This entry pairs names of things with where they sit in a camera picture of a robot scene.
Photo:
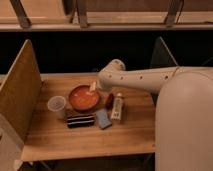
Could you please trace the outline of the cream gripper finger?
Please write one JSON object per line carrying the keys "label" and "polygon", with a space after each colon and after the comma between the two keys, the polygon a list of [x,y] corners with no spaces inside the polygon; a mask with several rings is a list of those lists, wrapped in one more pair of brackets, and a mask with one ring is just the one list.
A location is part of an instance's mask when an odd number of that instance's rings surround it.
{"label": "cream gripper finger", "polygon": [[92,91],[95,91],[96,90],[96,81],[95,82],[93,82],[91,85],[90,85],[90,87],[89,87],[89,91],[90,92],[92,92]]}

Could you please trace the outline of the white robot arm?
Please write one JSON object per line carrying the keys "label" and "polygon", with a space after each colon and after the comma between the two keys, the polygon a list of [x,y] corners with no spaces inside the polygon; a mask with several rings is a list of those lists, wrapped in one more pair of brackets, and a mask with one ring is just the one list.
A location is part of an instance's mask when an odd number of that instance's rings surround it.
{"label": "white robot arm", "polygon": [[213,171],[213,67],[127,71],[114,59],[96,87],[127,87],[158,95],[155,114],[155,171]]}

